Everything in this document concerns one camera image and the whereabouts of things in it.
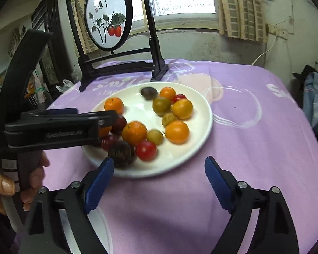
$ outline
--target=purple tablecloth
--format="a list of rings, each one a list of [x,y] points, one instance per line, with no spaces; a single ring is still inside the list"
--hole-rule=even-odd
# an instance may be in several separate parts
[[[278,77],[260,67],[168,60],[162,81],[202,93],[214,112],[213,132],[204,147],[182,166],[145,179],[113,178],[99,204],[114,254],[209,254],[230,218],[204,173],[212,155],[237,180],[268,190],[278,186],[306,254],[318,239],[318,143],[303,111]],[[83,93],[80,84],[51,108],[89,112],[115,91],[149,81],[149,73],[100,78]],[[92,169],[80,147],[47,151],[51,190],[81,180]],[[255,222],[239,250],[246,253]]]

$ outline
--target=beige curtain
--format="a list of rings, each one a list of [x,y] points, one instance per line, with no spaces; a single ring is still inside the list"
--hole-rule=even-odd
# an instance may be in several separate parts
[[[80,41],[85,53],[98,50],[87,33],[84,19],[85,0],[72,0],[72,10],[77,25]]]
[[[261,0],[218,0],[219,32],[267,43]]]

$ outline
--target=white plate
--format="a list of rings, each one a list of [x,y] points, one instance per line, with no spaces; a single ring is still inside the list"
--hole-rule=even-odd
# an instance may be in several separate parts
[[[169,171],[196,154],[209,137],[212,129],[213,114],[207,100],[196,90],[171,82],[150,82],[134,85],[109,96],[108,98],[119,97],[123,101],[125,105],[123,116],[127,122],[136,120],[142,122],[148,131],[151,129],[165,131],[161,124],[161,117],[152,109],[152,101],[147,101],[140,95],[140,90],[144,87],[153,87],[158,92],[163,87],[172,87],[177,94],[184,94],[193,103],[193,115],[185,121],[190,129],[190,137],[186,143],[181,145],[175,145],[164,138],[163,143],[158,146],[158,155],[153,161],[143,162],[137,158],[127,169],[116,168],[114,170],[115,176],[143,178]],[[105,101],[108,98],[94,107],[92,112],[103,111]],[[82,149],[89,160],[97,167],[107,156],[107,152],[101,148],[83,146]]]

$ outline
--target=blue fabric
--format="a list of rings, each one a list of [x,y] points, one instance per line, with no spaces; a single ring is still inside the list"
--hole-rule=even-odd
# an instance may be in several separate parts
[[[303,110],[312,129],[318,133],[318,73],[311,72],[304,85]]]

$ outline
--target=round painting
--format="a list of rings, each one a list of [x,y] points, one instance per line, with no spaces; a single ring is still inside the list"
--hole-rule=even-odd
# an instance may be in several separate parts
[[[122,46],[130,34],[132,0],[86,0],[86,29],[92,41],[104,51]]]

